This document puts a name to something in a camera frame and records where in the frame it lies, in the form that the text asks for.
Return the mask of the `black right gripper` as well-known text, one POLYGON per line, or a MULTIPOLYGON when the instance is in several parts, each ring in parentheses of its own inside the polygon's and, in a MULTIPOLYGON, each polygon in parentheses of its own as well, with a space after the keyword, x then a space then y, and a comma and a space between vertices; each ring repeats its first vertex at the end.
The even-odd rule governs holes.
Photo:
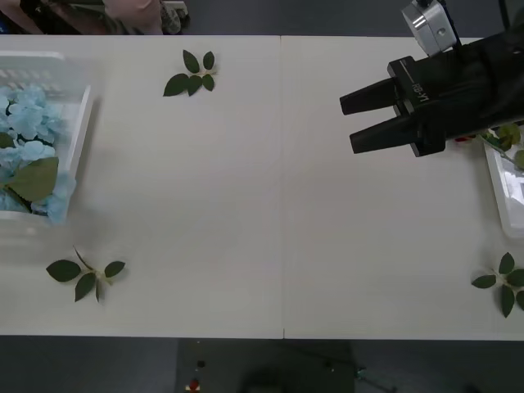
POLYGON ((447 141, 523 118, 523 37, 496 34, 435 56, 388 65, 392 78, 340 97, 344 115, 400 115, 350 135, 353 153, 410 145, 416 156, 447 141))

